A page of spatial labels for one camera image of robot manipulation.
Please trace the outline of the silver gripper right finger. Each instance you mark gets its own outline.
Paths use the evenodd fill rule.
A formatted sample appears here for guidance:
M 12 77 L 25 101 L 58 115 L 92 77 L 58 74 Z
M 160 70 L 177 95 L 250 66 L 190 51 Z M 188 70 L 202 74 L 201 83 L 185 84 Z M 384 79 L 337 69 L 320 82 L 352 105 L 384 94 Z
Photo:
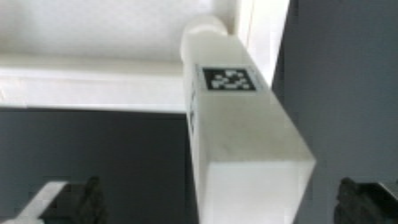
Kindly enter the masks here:
M 398 224 L 398 180 L 355 182 L 341 179 L 334 224 Z

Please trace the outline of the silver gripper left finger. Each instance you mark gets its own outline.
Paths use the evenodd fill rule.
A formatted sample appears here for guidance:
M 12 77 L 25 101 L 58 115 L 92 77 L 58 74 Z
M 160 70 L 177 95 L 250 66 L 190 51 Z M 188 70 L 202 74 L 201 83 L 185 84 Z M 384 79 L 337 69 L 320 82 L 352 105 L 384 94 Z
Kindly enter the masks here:
M 99 177 L 85 183 L 48 182 L 10 224 L 106 224 Z

